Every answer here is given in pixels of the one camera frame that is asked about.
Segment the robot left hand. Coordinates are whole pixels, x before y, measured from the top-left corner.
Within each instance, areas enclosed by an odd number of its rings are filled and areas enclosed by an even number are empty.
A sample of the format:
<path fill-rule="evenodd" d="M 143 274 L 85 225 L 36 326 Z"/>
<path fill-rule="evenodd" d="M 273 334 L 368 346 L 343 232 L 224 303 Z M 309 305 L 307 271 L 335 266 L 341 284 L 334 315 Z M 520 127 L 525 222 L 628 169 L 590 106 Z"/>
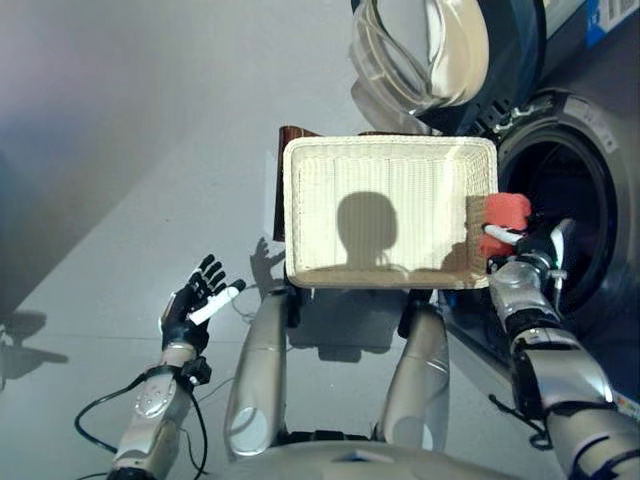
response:
<path fill-rule="evenodd" d="M 246 289 L 237 279 L 225 282 L 226 272 L 213 254 L 204 257 L 186 283 L 172 292 L 160 317 L 162 349 L 185 344 L 201 354 L 209 342 L 209 321 Z"/>

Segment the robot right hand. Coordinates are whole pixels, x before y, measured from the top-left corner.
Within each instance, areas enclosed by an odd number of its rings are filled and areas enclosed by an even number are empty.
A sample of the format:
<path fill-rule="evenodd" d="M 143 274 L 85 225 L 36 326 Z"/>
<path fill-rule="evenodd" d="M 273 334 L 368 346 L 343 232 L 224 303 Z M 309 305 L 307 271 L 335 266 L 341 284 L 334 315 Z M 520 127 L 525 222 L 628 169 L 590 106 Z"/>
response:
<path fill-rule="evenodd" d="M 558 222 L 541 221 L 526 230 L 484 224 L 481 252 L 486 259 L 545 255 L 549 269 L 563 270 L 576 229 L 577 223 L 573 218 L 563 218 Z"/>

